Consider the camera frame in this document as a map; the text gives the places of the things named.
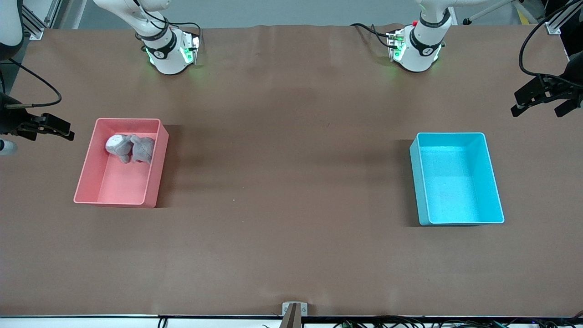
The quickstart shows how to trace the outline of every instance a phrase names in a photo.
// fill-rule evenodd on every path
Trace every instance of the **wire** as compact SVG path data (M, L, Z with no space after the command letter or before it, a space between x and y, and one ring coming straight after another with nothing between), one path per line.
M160 317L158 320L158 328L166 328L168 325L168 318L167 317Z
M374 34L377 36L378 41L385 47L387 48L391 48L391 49L397 49L397 46L390 46L387 43L384 43L381 39L381 37L378 35L377 29L374 27L374 24L371 24L370 27L373 29Z
M375 32L375 31L374 31L372 28L370 28L370 27L368 27L368 26L366 26L366 25L364 25L364 24L361 24L361 23L354 23L354 24L351 24L350 26L357 26L357 27L362 27L362 28L364 28L365 30L369 31L370 33L374 33L374 34L376 34L376 35L378 35L378 36L384 36L384 37L386 37L386 36L387 36L386 34L379 33L379 32ZM400 30L400 29L396 29L396 30L388 31L387 33L393 33L394 31L397 31L397 30Z
M506 327L510 327L511 324L513 324L516 320L518 320L518 318L514 318L514 320L510 321L509 323L505 324Z
M458 323L459 325L453 328L492 328L492 322L490 323L478 323L475 321L463 321L463 320L446 320L438 325L438 328L442 328L444 324L447 323Z
M153 22L153 21L150 21L150 24L152 24L152 25L153 25L155 28L157 28L157 29L159 29L159 30L163 30L163 29L164 29L163 27L160 27L160 26L158 26L158 25L154 24L154 22Z
M168 19L166 19L166 17L164 17L164 20L161 20L161 19L159 19L158 17L156 17L156 16L152 15L151 13L149 13L149 12L147 12L147 11L145 11L145 10L144 10L144 12L146 13L146 15L150 16L151 18L153 18L153 19L156 19L157 21L159 21L159 22L162 22L162 23L166 23L166 22L168 22L168 24L169 24L169 25L172 25L172 26L174 26L174 27L176 27L176 28L178 28L178 26L179 26L179 25L194 25L194 26L196 26L196 28L197 28L197 29L198 29L198 31L199 31L199 32L198 32L198 33L199 33L199 36L202 38L202 28L200 27L200 25L199 25L199 24L196 24L196 23L194 23L194 22L185 22L185 23L174 23L174 22L169 22L169 21L168 21Z
M354 24L351 24L350 26L357 26L357 27L362 27L362 28L364 28L365 30L369 31L370 33L374 34L374 35L377 37L378 41L379 41L379 42L380 42L380 43L381 43L383 46L385 46L385 47L387 47L387 48L391 48L391 49L397 49L397 47L396 47L396 46L390 46L389 44L387 44L387 43L384 43L384 42L383 42L383 40L381 39L381 36L382 36L382 37L387 37L387 33L393 33L394 31L397 31L397 30L388 31L388 32L386 32L386 33L379 33L379 32L377 32L377 28L376 28L376 27L374 27L374 24L371 24L371 26L370 26L370 27L368 27L368 26L366 26L366 25L364 25L364 24L361 24L361 23L354 23Z
M21 63L15 61L14 59L10 58L8 59L11 63L15 64L16 66L20 67L21 69L27 71L30 75L34 76L35 78L39 79L42 83L46 84L49 88L51 88L51 90L53 90L55 92L55 94L57 95L57 100L50 102L50 103L42 103L42 104L30 104L30 107L47 107L47 106L52 106L52 105L56 105L58 103L61 102L61 100L63 99L61 96L61 93L59 92L59 90L57 90L54 86L52 86L52 84L48 83L47 80L43 79L42 77L38 76L35 72L29 70L28 68L26 68L24 65L22 65Z
M4 80L4 75L0 69L0 83L2 84L2 93L6 93L6 81Z
M524 67L524 49L526 48L526 45L528 44L528 41L530 41L530 39L532 38L532 36L535 34L535 32L541 27L543 26L544 23L548 22L550 18L554 17L555 15L559 14L559 13L563 13L564 11L567 10L567 8L569 8L571 5L574 5L578 2L581 2L583 0L573 0L571 2L566 3L564 6L558 8L557 10L555 10L554 12L548 14L543 20L540 21L540 23L538 23L534 29L532 29L532 31L528 34L528 36L526 37L526 39L524 40L524 42L522 43L522 47L520 47L520 53L518 54L518 65L520 66L520 70L527 75L531 75L531 76L539 76L539 77L546 77L546 78L554 78L554 79L558 79L562 82L565 82L571 86L574 86L576 88L583 88L583 85L580 85L578 83L569 81L567 79L564 79L560 76L556 76L556 75L552 75L552 74L543 74L543 73L534 73L531 72L529 70L527 70Z

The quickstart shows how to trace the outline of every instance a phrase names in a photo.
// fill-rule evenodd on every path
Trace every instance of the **pink plastic container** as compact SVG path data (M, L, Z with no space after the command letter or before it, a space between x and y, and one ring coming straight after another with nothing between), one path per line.
M156 140L152 164L123 164L117 156L109 154L106 142L114 134L135 134ZM74 202L102 207L155 207L167 145L168 132L156 118L99 118Z

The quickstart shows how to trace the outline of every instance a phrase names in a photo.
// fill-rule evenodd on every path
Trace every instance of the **gray plush toy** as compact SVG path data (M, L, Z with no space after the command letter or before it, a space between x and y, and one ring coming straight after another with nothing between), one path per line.
M129 135L114 134L106 142L106 150L120 158L122 163L129 163L129 153L132 151Z
M148 137L140 138L135 134L132 134L129 140L134 143L132 161L151 163L155 140Z

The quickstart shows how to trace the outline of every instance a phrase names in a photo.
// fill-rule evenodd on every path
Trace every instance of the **blue bin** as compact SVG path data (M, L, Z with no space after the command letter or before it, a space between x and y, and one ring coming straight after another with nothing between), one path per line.
M422 132L409 150L421 225L504 223L483 133Z

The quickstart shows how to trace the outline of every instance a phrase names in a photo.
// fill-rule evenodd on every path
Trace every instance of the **table surface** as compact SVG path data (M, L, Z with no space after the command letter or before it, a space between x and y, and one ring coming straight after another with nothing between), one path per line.
M208 30L199 65L174 76L131 30L47 30L24 64L62 92L47 111L76 138L19 139L0 162L0 313L269 314L301 300L312 315L573 315L583 117L511 116L531 28L453 27L422 74L354 27ZM537 33L525 63L561 73L560 39ZM12 96L54 97L25 73ZM73 203L99 117L165 124L158 208ZM505 224L419 226L420 131L486 134Z

